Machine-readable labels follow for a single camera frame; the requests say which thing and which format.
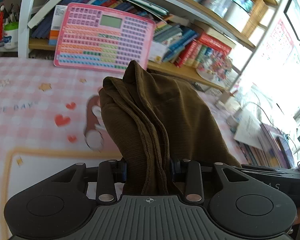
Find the white leaning book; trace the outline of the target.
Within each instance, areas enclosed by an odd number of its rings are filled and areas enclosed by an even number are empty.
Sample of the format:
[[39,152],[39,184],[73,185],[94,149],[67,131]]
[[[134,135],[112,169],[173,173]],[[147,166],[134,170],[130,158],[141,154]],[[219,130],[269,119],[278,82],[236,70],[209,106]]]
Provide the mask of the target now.
[[32,29],[62,0],[48,0],[37,13],[29,20],[27,26]]

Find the stack of notebooks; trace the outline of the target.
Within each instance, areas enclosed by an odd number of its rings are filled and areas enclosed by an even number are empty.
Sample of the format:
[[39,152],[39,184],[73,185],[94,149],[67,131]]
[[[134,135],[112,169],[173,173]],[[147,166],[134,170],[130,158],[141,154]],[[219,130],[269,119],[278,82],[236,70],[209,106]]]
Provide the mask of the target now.
[[258,136],[262,150],[237,142],[248,164],[265,167],[294,168],[293,154],[285,134],[276,127],[260,123],[261,134]]

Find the brown corduroy pants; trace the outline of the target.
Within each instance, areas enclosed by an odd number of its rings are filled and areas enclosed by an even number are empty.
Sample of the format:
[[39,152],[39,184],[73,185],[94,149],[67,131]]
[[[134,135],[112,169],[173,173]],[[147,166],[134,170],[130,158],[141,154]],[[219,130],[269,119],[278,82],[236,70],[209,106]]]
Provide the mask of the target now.
[[127,163],[124,194],[178,193],[173,158],[239,166],[209,107],[186,81],[131,61],[122,78],[104,79],[99,95],[106,130]]

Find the colourful flower ornament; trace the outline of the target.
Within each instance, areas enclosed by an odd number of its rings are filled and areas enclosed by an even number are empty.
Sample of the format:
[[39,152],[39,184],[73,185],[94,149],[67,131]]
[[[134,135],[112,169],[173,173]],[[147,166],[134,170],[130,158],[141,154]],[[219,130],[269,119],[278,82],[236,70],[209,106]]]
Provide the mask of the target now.
[[197,67],[197,74],[211,83],[222,86],[232,72],[232,61],[222,53],[204,55]]

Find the pink toy keyboard tablet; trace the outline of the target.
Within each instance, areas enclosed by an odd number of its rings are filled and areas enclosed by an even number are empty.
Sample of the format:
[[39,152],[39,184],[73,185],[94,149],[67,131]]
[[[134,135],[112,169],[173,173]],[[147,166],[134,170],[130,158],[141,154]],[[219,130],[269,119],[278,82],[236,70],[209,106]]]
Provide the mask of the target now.
[[58,35],[54,65],[124,73],[130,61],[147,68],[155,22],[129,12],[70,3]]

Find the white paper sheet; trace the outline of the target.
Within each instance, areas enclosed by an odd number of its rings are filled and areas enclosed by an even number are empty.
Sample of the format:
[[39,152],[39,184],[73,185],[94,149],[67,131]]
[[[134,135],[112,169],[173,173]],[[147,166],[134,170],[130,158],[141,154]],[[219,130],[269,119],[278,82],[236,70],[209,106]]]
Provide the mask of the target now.
[[244,110],[241,114],[240,122],[237,126],[234,139],[262,150],[262,145],[258,136],[261,134],[260,122],[248,111]]

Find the pink checkered desk mat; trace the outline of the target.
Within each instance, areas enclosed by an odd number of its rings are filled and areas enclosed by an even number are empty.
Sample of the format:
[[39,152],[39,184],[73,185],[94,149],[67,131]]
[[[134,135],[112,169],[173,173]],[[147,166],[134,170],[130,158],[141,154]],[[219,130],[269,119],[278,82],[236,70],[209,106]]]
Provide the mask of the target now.
[[8,237],[4,206],[16,193],[75,163],[123,158],[104,125],[99,95],[106,77],[123,76],[0,58],[0,239]]

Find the red dictionary books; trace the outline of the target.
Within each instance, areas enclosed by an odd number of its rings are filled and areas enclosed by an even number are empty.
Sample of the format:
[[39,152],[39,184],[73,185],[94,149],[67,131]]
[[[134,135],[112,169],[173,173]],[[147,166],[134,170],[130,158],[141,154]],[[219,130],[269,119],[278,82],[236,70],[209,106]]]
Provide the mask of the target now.
[[234,46],[227,39],[221,41],[203,32],[181,50],[173,64],[176,67],[198,68],[212,54],[216,54],[217,57],[227,56]]

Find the white green pen cup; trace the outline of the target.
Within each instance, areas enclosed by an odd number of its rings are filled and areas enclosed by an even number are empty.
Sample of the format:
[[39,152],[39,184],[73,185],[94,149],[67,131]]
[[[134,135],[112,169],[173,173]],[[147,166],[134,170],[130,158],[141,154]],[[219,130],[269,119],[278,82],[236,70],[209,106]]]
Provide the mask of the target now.
[[18,47],[18,22],[12,22],[4,26],[4,47],[11,50]]

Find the orange white box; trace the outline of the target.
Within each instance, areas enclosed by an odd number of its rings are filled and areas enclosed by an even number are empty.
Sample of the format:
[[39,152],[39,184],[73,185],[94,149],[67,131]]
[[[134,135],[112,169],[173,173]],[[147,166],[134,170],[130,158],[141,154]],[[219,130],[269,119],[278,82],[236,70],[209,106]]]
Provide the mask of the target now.
[[51,23],[51,29],[49,33],[48,44],[50,46],[57,45],[58,35],[62,26],[64,14],[66,12],[67,7],[68,7],[67,5],[56,5],[55,7],[52,23]]

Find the white bookshelf frame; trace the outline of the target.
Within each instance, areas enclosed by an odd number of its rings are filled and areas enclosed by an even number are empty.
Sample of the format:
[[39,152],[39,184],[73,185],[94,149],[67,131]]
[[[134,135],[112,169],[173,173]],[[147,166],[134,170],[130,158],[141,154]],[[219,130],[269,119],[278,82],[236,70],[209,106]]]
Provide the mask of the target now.
[[[18,45],[18,56],[21,58],[27,58],[29,56],[29,40],[30,40],[30,29],[28,22],[31,16],[35,14],[47,0],[22,0],[20,6],[20,18],[19,18],[19,45]],[[245,68],[250,63],[253,56],[256,54],[259,45],[253,45],[247,37],[240,33],[234,26],[226,22],[225,19],[218,16],[212,10],[203,6],[202,4],[194,0],[147,0],[156,5],[159,5],[169,12],[177,15],[189,16],[191,20],[201,20],[217,31],[225,34],[229,38],[240,43],[242,46],[247,48],[250,52],[246,55],[247,59],[241,69],[236,68],[235,72],[237,76],[233,82],[235,85],[239,78],[242,76]]]

